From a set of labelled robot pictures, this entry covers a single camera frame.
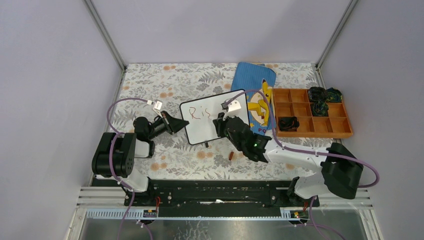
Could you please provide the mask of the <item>white whiteboard black frame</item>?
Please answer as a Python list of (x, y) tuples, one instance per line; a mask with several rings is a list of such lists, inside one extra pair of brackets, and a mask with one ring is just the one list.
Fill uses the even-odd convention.
[(222, 103), (237, 100), (241, 104), (241, 112), (237, 117), (241, 118), (249, 128), (249, 113), (246, 93), (243, 89), (202, 97), (185, 101), (179, 105), (183, 120), (189, 121), (185, 127), (187, 141), (190, 145), (198, 145), (221, 139), (217, 136), (213, 120), (219, 113), (225, 113)]

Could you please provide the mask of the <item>red marker cap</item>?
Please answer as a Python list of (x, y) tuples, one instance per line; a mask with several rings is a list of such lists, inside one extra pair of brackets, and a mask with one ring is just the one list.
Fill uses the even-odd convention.
[(236, 154), (234, 151), (232, 151), (232, 152), (229, 154), (228, 160), (229, 160), (229, 161), (235, 161), (236, 159), (237, 159), (237, 154)]

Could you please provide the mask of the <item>black orange cloth roll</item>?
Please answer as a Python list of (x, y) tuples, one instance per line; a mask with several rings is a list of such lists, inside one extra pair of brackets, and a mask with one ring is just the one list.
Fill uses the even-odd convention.
[(296, 132), (300, 122), (296, 116), (284, 116), (278, 118), (277, 125), (281, 132)]

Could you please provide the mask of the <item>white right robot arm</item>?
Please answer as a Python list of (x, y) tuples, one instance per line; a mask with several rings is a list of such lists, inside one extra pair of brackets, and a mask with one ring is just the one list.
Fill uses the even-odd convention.
[(341, 144), (312, 148), (283, 144), (275, 137), (253, 133), (239, 117), (220, 113), (213, 124), (220, 138), (227, 138), (238, 151), (254, 162), (286, 163), (313, 171), (313, 175), (296, 177), (287, 191), (287, 201), (301, 205), (314, 196), (332, 193), (343, 199), (354, 199), (359, 188), (363, 164)]

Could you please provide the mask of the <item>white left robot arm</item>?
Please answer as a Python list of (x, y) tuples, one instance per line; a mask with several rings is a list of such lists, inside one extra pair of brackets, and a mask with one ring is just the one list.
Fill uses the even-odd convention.
[(134, 132), (105, 132), (92, 159), (91, 169), (96, 178), (115, 180), (124, 189), (136, 192), (136, 199), (144, 206), (152, 204), (155, 192), (149, 188), (150, 178), (134, 169), (135, 159), (152, 158), (154, 138), (163, 133), (176, 134), (189, 121), (172, 117), (161, 111), (154, 119), (138, 117), (133, 121)]

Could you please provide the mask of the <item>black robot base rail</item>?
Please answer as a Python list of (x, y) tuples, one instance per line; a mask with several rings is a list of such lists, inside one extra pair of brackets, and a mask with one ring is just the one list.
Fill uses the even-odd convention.
[(288, 195), (288, 181), (152, 180), (146, 192), (131, 193), (112, 180), (80, 189), (77, 206), (98, 219), (287, 220), (307, 219), (313, 210), (371, 210), (369, 193), (353, 199), (324, 193), (312, 200)]

